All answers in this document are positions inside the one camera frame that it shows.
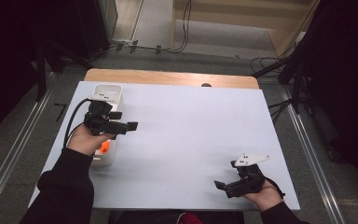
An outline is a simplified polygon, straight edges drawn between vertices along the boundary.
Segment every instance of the floor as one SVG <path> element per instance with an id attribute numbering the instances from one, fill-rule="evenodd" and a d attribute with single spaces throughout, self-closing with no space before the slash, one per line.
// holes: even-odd
<path id="1" fill-rule="evenodd" d="M 169 48 L 172 43 L 171 1 L 164 0 L 117 0 L 119 19 L 113 39 L 131 44 L 138 40 L 138 46 L 154 48 L 157 45 Z M 180 45 L 183 31 L 181 21 L 176 22 L 175 46 Z M 276 57 L 266 30 L 252 27 L 216 25 L 203 22 L 190 22 L 189 40 L 183 54 L 161 53 L 156 56 L 153 50 L 129 49 L 120 52 L 110 51 L 93 62 L 101 68 L 167 70 L 176 72 L 198 72 L 228 75 L 249 75 L 273 60 L 254 60 L 257 57 Z M 41 105 L 38 119 L 26 137 L 26 144 L 19 146 L 19 154 L 10 154 L 16 144 L 27 118 L 34 108 L 36 88 L 30 90 L 19 105 L 9 114 L 0 126 L 0 167 L 5 160 L 16 159 L 15 166 L 7 170 L 11 175 L 0 188 L 0 223 L 18 223 L 26 211 L 34 191 L 34 183 L 40 175 L 52 143 L 61 126 L 59 115 L 62 108 L 56 104 L 68 104 L 76 83 L 82 80 L 86 70 L 68 65 L 64 74 L 50 77 L 51 89 L 46 104 Z M 284 99 L 285 89 L 277 84 L 275 73 L 258 79 L 267 103 L 275 104 Z M 324 198 L 323 186 L 318 185 L 320 176 L 309 164 L 304 143 L 299 141 L 299 130 L 294 125 L 290 110 L 285 111 L 276 124 L 277 135 L 282 145 L 288 169 L 292 176 L 301 211 L 296 214 L 311 223 L 358 223 L 358 170 L 347 163 L 331 162 L 327 156 L 327 145 L 321 137 L 313 119 L 302 107 L 302 125 L 314 149 L 315 157 L 326 177 L 327 187 L 333 192 L 342 219 L 333 219 L 329 214 Z M 108 211 L 94 210 L 91 223 L 106 223 Z M 257 212 L 245 213 L 247 223 L 261 223 Z"/>

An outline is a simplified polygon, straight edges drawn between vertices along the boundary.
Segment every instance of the black sleeve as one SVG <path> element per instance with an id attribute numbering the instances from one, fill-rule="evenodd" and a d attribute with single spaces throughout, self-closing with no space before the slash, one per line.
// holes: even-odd
<path id="1" fill-rule="evenodd" d="M 41 175 L 40 193 L 21 223 L 90 223 L 94 199 L 91 162 L 92 157 L 64 148 L 53 169 Z"/>
<path id="2" fill-rule="evenodd" d="M 296 215 L 290 210 L 286 203 L 278 203 L 277 205 L 271 207 L 270 209 L 261 213 L 261 218 L 263 219 L 263 224 L 297 224 L 304 222 L 299 220 Z"/>

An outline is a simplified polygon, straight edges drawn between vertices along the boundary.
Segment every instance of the gray carpet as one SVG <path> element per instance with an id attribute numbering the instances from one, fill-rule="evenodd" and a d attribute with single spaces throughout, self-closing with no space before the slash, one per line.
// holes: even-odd
<path id="1" fill-rule="evenodd" d="M 189 53 L 170 54 L 163 52 L 156 55 L 154 51 L 137 49 L 129 54 L 128 49 L 120 52 L 109 51 L 92 62 L 97 68 L 142 69 L 155 71 L 193 72 L 226 75 L 247 75 L 252 70 L 250 60 L 226 58 Z M 0 196 L 0 223 L 18 223 L 27 209 L 34 191 L 33 185 L 40 176 L 48 157 L 50 148 L 61 126 L 61 107 L 54 105 L 69 104 L 76 89 L 77 82 L 82 80 L 86 70 L 78 65 L 69 65 L 64 74 L 59 75 L 48 99 L 40 120 L 36 123 L 21 158 L 11 174 Z M 283 100 L 281 87 L 271 78 L 261 78 L 268 104 Z M 20 128 L 27 118 L 36 97 L 35 90 L 28 92 L 13 112 L 0 126 L 0 164 L 13 144 Z M 358 172 L 349 164 L 336 164 L 326 157 L 326 147 L 313 120 L 304 115 L 306 125 L 310 128 L 310 138 L 318 148 L 318 155 L 339 199 L 358 198 Z M 304 151 L 298 140 L 296 130 L 287 110 L 283 111 L 276 124 L 277 135 L 282 145 L 289 173 L 295 185 L 301 210 L 297 215 L 310 223 L 330 223 L 321 194 L 307 164 Z M 358 223 L 358 206 L 345 205 L 348 223 Z M 245 213 L 247 223 L 260 223 L 257 212 Z M 96 210 L 92 223 L 106 223 L 108 211 Z"/>

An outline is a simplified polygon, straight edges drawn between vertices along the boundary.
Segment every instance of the hand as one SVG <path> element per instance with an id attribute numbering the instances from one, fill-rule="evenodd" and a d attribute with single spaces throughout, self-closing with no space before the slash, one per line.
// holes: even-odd
<path id="1" fill-rule="evenodd" d="M 103 133 L 97 136 L 92 135 L 90 129 L 86 127 L 86 125 L 82 124 L 72 133 L 67 147 L 90 156 L 104 141 L 114 136 L 114 134 L 110 133 Z"/>
<path id="2" fill-rule="evenodd" d="M 248 193 L 242 197 L 255 203 L 261 212 L 282 202 L 281 195 L 277 189 L 267 180 L 264 181 L 262 189 L 258 193 Z"/>

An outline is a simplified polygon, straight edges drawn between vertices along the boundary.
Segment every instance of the white tabletop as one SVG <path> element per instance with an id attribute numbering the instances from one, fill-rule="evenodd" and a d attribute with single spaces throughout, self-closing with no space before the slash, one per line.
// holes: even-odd
<path id="1" fill-rule="evenodd" d="M 80 82 L 44 171 L 61 154 L 63 136 L 77 104 L 101 82 Z M 248 210 L 243 198 L 228 199 L 214 180 L 239 180 L 230 161 L 243 153 L 270 155 L 263 174 L 299 209 L 292 180 L 260 90 L 124 84 L 123 122 L 139 121 L 136 132 L 119 135 L 109 166 L 91 167 L 94 207 L 109 209 Z M 77 112 L 75 127 L 88 105 Z"/>

